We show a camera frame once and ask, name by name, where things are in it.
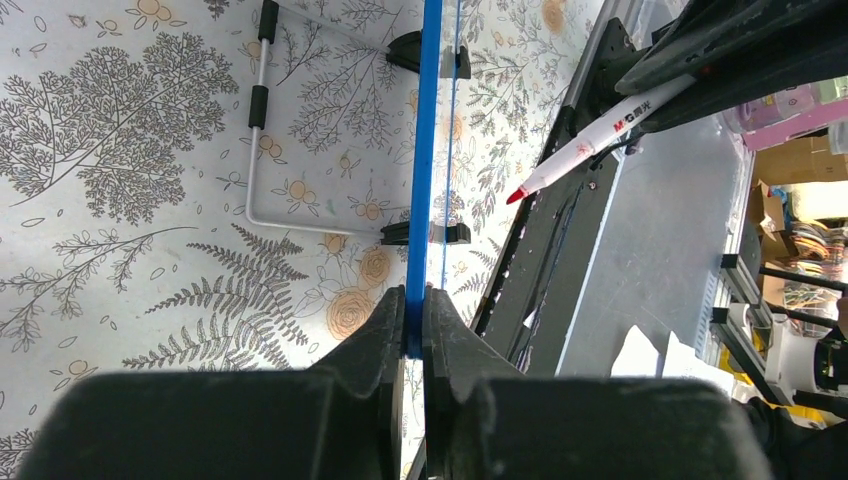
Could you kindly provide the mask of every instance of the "black clip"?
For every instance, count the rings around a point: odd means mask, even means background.
[[[409,222],[398,222],[386,225],[381,230],[382,245],[409,245]],[[430,222],[430,242],[444,242],[447,245],[471,243],[471,229],[464,223],[452,226],[439,225]]]
[[[421,73],[421,30],[403,34],[389,43],[389,53],[386,60],[398,67],[411,72]],[[456,78],[471,79],[471,59],[468,48],[459,47],[459,52],[453,48],[446,48],[442,52],[442,67],[439,75],[441,78],[453,78],[456,69]]]

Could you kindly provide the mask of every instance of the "blue plastic strip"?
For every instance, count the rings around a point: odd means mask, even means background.
[[[433,142],[436,138],[441,29],[442,1],[426,0],[424,26],[421,30],[418,119],[409,217],[409,263],[406,268],[406,355],[415,359],[421,358],[421,316],[427,290],[427,244],[430,237],[430,195],[433,182]]]

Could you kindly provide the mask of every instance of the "patterned surface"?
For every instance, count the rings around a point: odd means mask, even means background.
[[[474,231],[444,279],[466,319],[514,215],[503,194],[536,161],[601,3],[462,4],[473,79],[437,126],[454,156],[436,159],[451,193],[434,202]],[[306,367],[404,281],[402,248],[245,220],[258,6],[0,0],[0,478],[82,378]],[[422,6],[303,4],[377,43],[419,28]],[[277,38],[269,84],[288,108],[260,146],[285,177],[269,190],[280,208],[405,219],[417,77],[292,19]],[[405,462],[423,430],[420,368],[407,369]]]

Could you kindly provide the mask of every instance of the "white marker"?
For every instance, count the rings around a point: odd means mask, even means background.
[[[622,135],[642,123],[654,111],[692,86],[695,78],[684,75],[645,93],[627,97],[577,134],[577,138],[557,150],[530,174],[507,205],[550,186],[592,155],[612,145]]]

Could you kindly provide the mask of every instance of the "red marker cap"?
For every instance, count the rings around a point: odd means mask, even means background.
[[[516,190],[512,195],[509,196],[509,198],[506,199],[506,204],[511,205],[519,200],[527,198],[528,195],[530,194],[527,193],[527,190],[525,190],[524,187],[519,187],[518,190]]]

